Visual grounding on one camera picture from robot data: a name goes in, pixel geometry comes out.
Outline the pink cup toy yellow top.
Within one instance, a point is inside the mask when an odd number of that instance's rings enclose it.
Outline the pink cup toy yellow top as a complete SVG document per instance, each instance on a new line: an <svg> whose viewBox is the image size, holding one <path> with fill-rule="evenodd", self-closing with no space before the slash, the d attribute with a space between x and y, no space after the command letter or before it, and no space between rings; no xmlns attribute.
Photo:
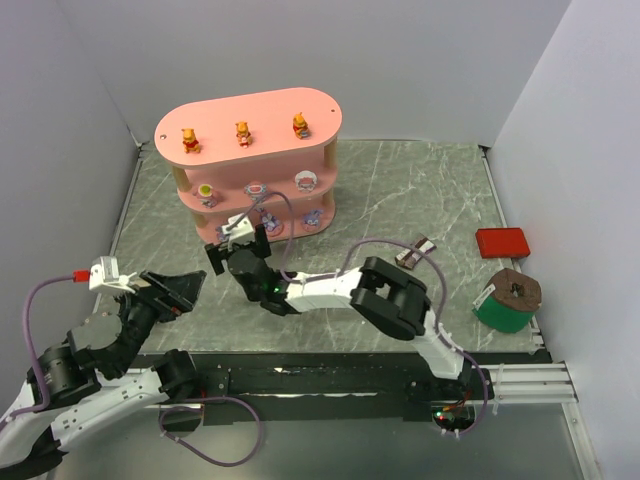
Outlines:
<svg viewBox="0 0 640 480"><path fill-rule="evenodd" d="M213 209L218 204L218 192L210 184L200 184L194 196L207 209Z"/></svg>

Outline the pink cloud toy blue bows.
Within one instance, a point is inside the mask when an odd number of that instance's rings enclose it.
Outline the pink cloud toy blue bows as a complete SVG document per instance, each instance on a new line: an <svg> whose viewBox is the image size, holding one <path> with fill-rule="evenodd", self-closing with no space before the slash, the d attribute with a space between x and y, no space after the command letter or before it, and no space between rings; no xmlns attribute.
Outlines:
<svg viewBox="0 0 640 480"><path fill-rule="evenodd" d="M269 192L269 187L265 183L252 181L245 185L244 192L252 201L256 201Z"/></svg>

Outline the pink white frilly toy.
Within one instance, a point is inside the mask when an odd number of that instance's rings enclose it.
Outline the pink white frilly toy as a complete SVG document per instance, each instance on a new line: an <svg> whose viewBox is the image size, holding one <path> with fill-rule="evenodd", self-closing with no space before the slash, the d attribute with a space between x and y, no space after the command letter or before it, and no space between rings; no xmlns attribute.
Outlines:
<svg viewBox="0 0 640 480"><path fill-rule="evenodd" d="M318 177L313 171L302 170L295 175L294 183L298 191L310 193L316 188Z"/></svg>

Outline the orange bear toy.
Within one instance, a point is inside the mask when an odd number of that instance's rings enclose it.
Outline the orange bear toy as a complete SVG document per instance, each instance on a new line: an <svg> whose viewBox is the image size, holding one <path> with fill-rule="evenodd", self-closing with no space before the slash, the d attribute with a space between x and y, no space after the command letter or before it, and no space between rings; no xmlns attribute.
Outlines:
<svg viewBox="0 0 640 480"><path fill-rule="evenodd" d="M240 147L248 148L252 143L251 131L248 127L248 123L240 121L235 124L236 127L236 139Z"/></svg>
<svg viewBox="0 0 640 480"><path fill-rule="evenodd" d="M186 154L199 153L201 151L201 144L195 134L195 130L193 128L183 128L181 132L184 152Z"/></svg>
<svg viewBox="0 0 640 480"><path fill-rule="evenodd" d="M292 127L298 139L306 139L311 135L309 125L301 112L294 115Z"/></svg>

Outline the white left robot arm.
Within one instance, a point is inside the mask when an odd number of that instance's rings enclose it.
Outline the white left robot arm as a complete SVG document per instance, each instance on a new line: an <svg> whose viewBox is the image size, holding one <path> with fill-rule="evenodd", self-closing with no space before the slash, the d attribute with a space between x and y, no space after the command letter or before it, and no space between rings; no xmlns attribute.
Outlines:
<svg viewBox="0 0 640 480"><path fill-rule="evenodd" d="M184 400L197 372L190 354L173 349L122 383L158 323L191 312L206 274L143 271L101 284L97 271L76 279L103 290L116 311L93 315L65 340L32 357L20 393L1 417L1 476L31 479L57 467L79 442L146 406Z"/></svg>

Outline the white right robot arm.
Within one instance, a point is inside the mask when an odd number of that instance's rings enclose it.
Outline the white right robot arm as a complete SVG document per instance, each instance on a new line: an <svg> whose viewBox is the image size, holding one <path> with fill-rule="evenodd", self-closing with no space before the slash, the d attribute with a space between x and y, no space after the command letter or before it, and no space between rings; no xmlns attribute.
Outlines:
<svg viewBox="0 0 640 480"><path fill-rule="evenodd" d="M271 248L262 226L207 244L205 252L217 275L228 271L250 302L273 314L354 310L386 336L410 343L437 379L468 383L480 370L440 325L443 307L432 306L426 285L379 257L324 274L276 270L266 262Z"/></svg>

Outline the pink three-tier wooden shelf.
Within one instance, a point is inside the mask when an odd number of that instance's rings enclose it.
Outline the pink three-tier wooden shelf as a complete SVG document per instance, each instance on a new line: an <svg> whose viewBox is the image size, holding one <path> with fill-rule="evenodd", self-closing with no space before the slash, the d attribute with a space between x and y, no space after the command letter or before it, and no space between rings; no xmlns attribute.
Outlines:
<svg viewBox="0 0 640 480"><path fill-rule="evenodd" d="M298 139L292 120L301 112L310 137ZM239 146L235 124L248 123L252 143ZM160 155L171 166L178 196L196 222L196 231L206 243L220 243L216 228L230 217L246 213L254 225L261 224L258 208L275 215L283 232L271 241L302 237L329 227L336 214L334 187L338 176L336 146L342 111L329 94L309 87L294 87L181 105L157 124L154 141ZM183 128L193 128L201 144L199 153L186 154ZM297 190L294 177L302 170L318 177L310 193ZM252 181L265 183L269 192L252 201L244 192ZM194 196L200 184L218 192L218 204L204 208ZM306 232L304 214L324 211L319 230Z"/></svg>

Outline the brown chocolate bar wrapper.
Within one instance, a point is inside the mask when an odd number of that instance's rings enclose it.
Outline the brown chocolate bar wrapper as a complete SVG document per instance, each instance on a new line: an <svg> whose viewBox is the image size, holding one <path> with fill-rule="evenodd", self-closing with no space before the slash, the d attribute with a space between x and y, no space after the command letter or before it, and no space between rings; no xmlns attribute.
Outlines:
<svg viewBox="0 0 640 480"><path fill-rule="evenodd" d="M394 257L395 264L406 270L413 270L422 259L422 254L429 254L437 246L426 236L422 236L411 243L411 248L405 248Z"/></svg>

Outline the red box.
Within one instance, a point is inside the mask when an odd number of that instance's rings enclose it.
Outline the red box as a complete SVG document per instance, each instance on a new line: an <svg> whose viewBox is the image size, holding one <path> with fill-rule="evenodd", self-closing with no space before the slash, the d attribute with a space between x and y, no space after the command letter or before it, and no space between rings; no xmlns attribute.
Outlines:
<svg viewBox="0 0 640 480"><path fill-rule="evenodd" d="M482 258L521 259L531 251L521 228L482 228L475 233Z"/></svg>

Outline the green brown tape roll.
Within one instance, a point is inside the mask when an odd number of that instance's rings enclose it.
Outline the green brown tape roll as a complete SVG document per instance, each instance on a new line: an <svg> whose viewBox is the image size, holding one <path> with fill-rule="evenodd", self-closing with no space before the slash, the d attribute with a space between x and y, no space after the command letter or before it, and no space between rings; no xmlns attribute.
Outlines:
<svg viewBox="0 0 640 480"><path fill-rule="evenodd" d="M511 268L495 273L472 303L484 325L501 333L517 333L539 310L542 290L537 280Z"/></svg>

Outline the black base frame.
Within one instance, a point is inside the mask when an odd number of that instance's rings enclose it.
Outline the black base frame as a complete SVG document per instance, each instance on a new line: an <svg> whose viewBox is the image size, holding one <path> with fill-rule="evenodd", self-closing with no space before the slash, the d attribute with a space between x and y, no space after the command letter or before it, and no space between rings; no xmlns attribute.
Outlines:
<svg viewBox="0 0 640 480"><path fill-rule="evenodd" d="M155 367L173 401L211 401L208 425L238 414L223 397L252 406L264 421L401 418L429 422L443 404L494 397L487 370L469 363L454 380L438 379L416 353L189 353L144 354L137 368Z"/></svg>

